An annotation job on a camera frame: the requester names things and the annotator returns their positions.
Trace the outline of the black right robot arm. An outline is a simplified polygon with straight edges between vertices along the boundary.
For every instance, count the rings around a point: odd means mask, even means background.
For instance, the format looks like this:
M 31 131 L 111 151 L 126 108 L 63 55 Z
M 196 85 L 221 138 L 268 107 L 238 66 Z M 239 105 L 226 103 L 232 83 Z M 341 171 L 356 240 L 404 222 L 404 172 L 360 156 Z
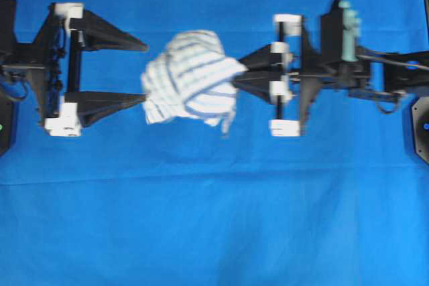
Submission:
M 428 52 L 376 52 L 358 44 L 361 21 L 351 4 L 333 0 L 320 17 L 316 50 L 301 15 L 273 18 L 278 41 L 239 61 L 246 68 L 232 85 L 275 105 L 271 134 L 304 134 L 310 106 L 322 89 L 398 107 L 407 94 L 428 96 Z

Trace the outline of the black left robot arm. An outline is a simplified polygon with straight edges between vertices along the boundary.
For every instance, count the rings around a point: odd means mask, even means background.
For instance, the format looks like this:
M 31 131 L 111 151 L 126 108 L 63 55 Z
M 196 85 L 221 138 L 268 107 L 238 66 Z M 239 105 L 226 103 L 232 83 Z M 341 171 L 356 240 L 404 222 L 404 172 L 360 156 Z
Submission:
M 54 137 L 79 137 L 83 128 L 146 100 L 144 94 L 82 91 L 83 52 L 146 52 L 148 46 L 82 3 L 52 3 L 30 43 L 15 36 L 16 0 L 1 0 L 1 80 L 28 84 L 40 125 Z

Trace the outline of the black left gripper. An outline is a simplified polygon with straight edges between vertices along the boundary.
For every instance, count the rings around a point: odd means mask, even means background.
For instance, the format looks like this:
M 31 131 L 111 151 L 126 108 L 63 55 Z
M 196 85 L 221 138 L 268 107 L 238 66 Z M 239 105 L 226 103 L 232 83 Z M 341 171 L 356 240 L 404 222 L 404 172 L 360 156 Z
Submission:
M 60 60 L 71 32 L 78 33 L 83 51 L 146 52 L 149 46 L 84 9 L 82 3 L 52 3 L 48 16 L 31 43 L 26 80 L 35 94 L 40 126 L 53 137 L 79 137 L 82 127 L 141 104 L 146 94 L 67 92 L 61 94 Z

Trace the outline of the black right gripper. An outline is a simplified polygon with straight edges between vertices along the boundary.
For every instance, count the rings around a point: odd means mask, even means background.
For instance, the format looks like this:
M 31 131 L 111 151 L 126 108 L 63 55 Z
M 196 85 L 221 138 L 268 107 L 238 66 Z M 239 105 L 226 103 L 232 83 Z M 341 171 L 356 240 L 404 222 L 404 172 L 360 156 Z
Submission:
M 231 81 L 235 88 L 268 104 L 276 104 L 275 119 L 269 123 L 274 137 L 303 135 L 310 105 L 323 88 L 361 90 L 369 81 L 370 67 L 358 58 L 358 45 L 356 62 L 341 59 L 343 29 L 339 1 L 334 0 L 329 12 L 320 17 L 319 50 L 315 50 L 310 42 L 303 16 L 280 13 L 273 17 L 279 40 L 239 59 L 248 70 L 272 66 L 286 69 L 283 76 L 238 76 Z M 284 119 L 282 116 L 282 107 L 292 100 L 292 91 L 289 89 L 291 82 L 300 85 L 297 120 Z

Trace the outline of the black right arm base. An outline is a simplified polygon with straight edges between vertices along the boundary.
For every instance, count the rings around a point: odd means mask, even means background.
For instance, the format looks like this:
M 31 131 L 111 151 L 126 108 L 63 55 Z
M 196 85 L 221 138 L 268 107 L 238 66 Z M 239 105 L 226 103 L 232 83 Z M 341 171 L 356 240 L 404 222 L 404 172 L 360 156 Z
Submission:
M 414 98 L 406 111 L 408 151 L 416 161 L 428 166 L 428 97 Z

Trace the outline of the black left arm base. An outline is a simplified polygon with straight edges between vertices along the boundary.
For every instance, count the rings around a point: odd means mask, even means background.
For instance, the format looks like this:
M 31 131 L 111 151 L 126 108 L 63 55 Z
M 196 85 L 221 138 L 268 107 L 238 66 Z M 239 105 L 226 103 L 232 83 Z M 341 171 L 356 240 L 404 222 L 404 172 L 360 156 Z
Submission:
M 1 94 L 1 156 L 5 155 L 15 140 L 15 103 Z

